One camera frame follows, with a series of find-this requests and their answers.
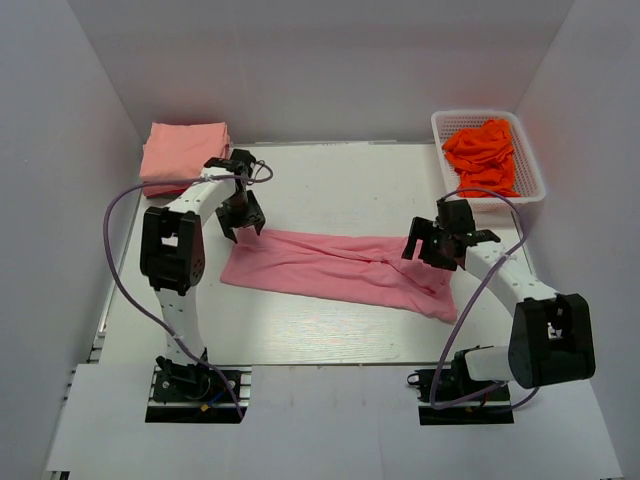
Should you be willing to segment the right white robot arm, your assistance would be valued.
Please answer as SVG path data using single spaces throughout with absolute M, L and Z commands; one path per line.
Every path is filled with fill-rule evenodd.
M 476 227 L 466 200 L 437 203 L 433 220 L 416 217 L 402 253 L 441 270 L 464 269 L 480 280 L 512 316 L 505 346 L 455 353 L 449 368 L 435 370 L 435 387 L 452 387 L 472 399 L 492 385 L 525 389 L 586 380 L 596 370 L 590 309 L 579 294 L 561 294 L 512 256 L 498 235 Z

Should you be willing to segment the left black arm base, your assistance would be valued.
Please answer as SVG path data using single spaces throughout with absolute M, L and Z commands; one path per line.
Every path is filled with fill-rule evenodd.
M 179 365 L 162 356 L 149 390 L 149 424 L 239 424 L 250 399 L 249 367 L 223 368 L 220 374 L 196 365 Z

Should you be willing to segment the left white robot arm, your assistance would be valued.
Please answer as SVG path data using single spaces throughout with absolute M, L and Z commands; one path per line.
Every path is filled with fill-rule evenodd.
M 228 158 L 212 158 L 202 170 L 204 182 L 189 186 L 165 207 L 148 208 L 143 217 L 141 273 L 169 327 L 165 357 L 187 365 L 176 384 L 191 399 L 205 396 L 212 378 L 197 365 L 207 360 L 196 306 L 196 287 L 206 267 L 203 227 L 214 218 L 233 242 L 238 229 L 261 232 L 266 218 L 248 189 L 258 167 L 259 161 L 244 149 L 234 149 Z

